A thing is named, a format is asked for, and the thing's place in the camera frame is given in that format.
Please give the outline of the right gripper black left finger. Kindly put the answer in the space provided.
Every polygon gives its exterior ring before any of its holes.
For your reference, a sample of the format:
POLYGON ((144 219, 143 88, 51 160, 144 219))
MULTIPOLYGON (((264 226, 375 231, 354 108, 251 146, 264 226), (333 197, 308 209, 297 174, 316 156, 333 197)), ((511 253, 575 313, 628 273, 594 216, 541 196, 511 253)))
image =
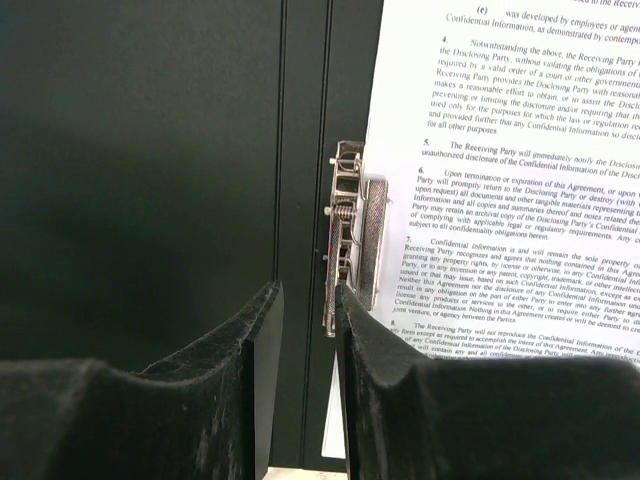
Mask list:
POLYGON ((1 366, 5 479, 260 479, 284 316, 280 283, 139 373, 94 360, 1 366))

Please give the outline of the printed paper sheet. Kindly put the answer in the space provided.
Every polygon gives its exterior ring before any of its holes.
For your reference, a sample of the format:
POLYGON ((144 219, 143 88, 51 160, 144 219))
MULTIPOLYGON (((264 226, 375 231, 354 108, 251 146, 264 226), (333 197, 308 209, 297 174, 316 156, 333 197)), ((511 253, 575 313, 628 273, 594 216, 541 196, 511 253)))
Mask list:
POLYGON ((639 359, 639 5, 388 1, 373 316, 436 359, 639 359))

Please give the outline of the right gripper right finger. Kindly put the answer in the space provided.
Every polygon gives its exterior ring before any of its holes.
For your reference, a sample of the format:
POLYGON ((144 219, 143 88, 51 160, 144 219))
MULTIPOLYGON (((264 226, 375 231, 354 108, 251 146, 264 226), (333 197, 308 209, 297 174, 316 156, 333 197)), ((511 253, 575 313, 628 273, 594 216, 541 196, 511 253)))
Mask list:
POLYGON ((342 286, 336 327, 352 479, 639 475, 639 372, 629 363, 432 359, 342 286))

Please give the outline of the grey black file folder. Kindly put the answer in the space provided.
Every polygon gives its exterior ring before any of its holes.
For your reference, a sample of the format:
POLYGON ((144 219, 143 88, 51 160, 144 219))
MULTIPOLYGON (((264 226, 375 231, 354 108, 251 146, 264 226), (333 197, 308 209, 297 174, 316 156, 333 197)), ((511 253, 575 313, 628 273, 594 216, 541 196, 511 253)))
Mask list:
POLYGON ((329 158, 378 1, 5 1, 1 356, 139 370, 283 284, 272 463, 321 454, 329 158))

